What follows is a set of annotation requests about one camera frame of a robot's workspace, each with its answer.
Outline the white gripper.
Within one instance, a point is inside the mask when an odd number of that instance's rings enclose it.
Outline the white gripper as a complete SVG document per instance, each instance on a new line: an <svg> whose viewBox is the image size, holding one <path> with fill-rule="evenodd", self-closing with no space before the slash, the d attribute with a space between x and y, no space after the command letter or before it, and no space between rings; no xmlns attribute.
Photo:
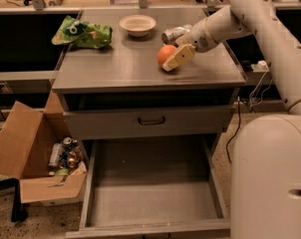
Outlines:
<svg viewBox="0 0 301 239"><path fill-rule="evenodd" d="M206 53L219 45L209 31L207 18L193 25L187 34L178 37L175 42L179 47L170 46L166 58L161 63L161 67L167 72L190 61L195 50L197 53Z"/></svg>

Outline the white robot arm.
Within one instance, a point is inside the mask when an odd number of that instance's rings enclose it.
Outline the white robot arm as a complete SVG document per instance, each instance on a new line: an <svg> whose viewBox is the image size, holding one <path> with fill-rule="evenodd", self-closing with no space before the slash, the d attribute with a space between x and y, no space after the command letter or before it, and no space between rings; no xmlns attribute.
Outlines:
<svg viewBox="0 0 301 239"><path fill-rule="evenodd" d="M231 161L230 238L301 239L301 43L271 0L230 0L177 38L171 71L219 43L255 37L286 110L248 123Z"/></svg>

